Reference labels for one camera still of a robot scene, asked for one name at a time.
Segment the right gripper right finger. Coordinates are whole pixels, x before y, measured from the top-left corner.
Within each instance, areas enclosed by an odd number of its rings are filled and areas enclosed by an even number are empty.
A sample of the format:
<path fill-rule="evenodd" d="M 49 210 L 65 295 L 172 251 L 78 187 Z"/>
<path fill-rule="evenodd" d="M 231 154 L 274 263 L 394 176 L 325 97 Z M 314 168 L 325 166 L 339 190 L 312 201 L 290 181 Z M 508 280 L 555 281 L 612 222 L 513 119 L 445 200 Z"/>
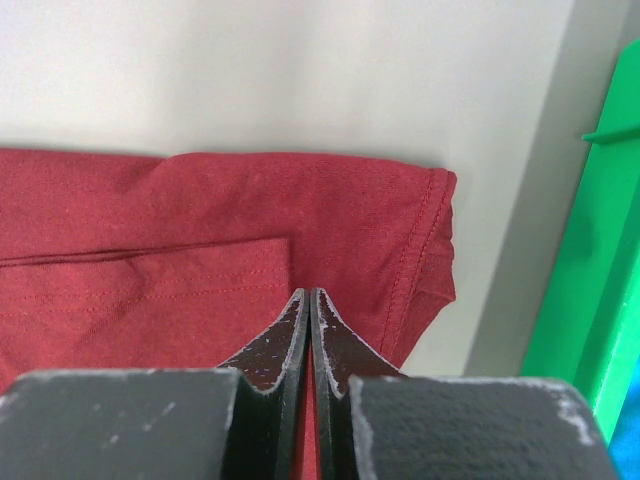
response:
<path fill-rule="evenodd" d="M 614 479 L 589 406 L 536 377 L 410 377 L 310 296 L 325 479 Z"/>

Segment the dark maroon t-shirt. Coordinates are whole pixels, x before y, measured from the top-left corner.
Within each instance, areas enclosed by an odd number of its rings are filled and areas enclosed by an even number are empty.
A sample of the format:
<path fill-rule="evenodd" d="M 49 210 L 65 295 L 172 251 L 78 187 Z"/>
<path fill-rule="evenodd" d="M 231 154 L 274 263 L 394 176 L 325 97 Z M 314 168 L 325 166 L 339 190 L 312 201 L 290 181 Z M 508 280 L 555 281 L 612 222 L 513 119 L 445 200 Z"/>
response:
<path fill-rule="evenodd" d="M 1 153 L 1 398 L 40 370 L 216 368 L 307 294 L 286 479 L 319 472 L 310 296 L 400 368 L 455 297 L 443 168 L 305 153 Z"/>

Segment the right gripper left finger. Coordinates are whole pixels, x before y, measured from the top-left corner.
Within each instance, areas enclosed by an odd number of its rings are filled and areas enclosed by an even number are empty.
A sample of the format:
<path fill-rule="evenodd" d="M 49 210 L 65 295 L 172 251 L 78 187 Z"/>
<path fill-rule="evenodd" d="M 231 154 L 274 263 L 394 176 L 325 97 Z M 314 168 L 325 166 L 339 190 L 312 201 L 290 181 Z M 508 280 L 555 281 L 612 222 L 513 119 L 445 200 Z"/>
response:
<path fill-rule="evenodd" d="M 286 479 L 307 294 L 216 368 L 40 370 L 1 398 L 5 479 Z"/>

